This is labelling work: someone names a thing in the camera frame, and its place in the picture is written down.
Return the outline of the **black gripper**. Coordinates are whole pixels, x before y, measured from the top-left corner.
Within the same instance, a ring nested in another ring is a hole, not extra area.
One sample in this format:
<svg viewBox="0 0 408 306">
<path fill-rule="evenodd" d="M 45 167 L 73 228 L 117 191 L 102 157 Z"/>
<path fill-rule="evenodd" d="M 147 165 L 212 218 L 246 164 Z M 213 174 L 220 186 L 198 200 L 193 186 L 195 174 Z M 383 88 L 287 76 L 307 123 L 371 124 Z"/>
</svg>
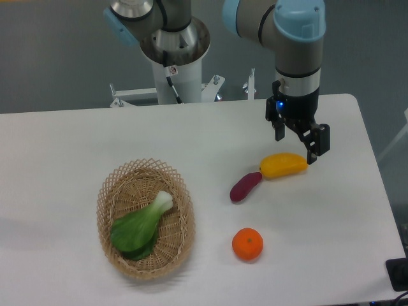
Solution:
<svg viewBox="0 0 408 306">
<path fill-rule="evenodd" d="M 305 96 L 288 96 L 279 90 L 282 83 L 272 84 L 272 96 L 266 100 L 265 119 L 272 123 L 275 140 L 285 137 L 285 126 L 296 132 L 307 149 L 307 164 L 317 161 L 330 150 L 330 126 L 318 124 L 314 118 L 319 88 Z"/>
</svg>

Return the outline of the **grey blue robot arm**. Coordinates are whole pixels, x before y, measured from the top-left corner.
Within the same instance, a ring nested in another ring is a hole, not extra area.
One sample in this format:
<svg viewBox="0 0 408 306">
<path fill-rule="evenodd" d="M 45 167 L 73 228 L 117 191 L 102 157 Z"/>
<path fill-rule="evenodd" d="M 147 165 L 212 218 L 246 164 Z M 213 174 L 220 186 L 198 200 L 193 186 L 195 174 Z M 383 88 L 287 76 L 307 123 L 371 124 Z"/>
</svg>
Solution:
<svg viewBox="0 0 408 306">
<path fill-rule="evenodd" d="M 111 1 L 106 23 L 126 45 L 138 45 L 151 62 L 161 104 L 197 103 L 201 61 L 210 46 L 206 25 L 190 1 Z M 276 78 L 266 101 L 266 120 L 276 140 L 295 132 L 307 149 L 307 163 L 330 149 L 330 128 L 318 124 L 323 40 L 323 1 L 225 1 L 222 19 L 233 34 L 275 54 Z"/>
</svg>

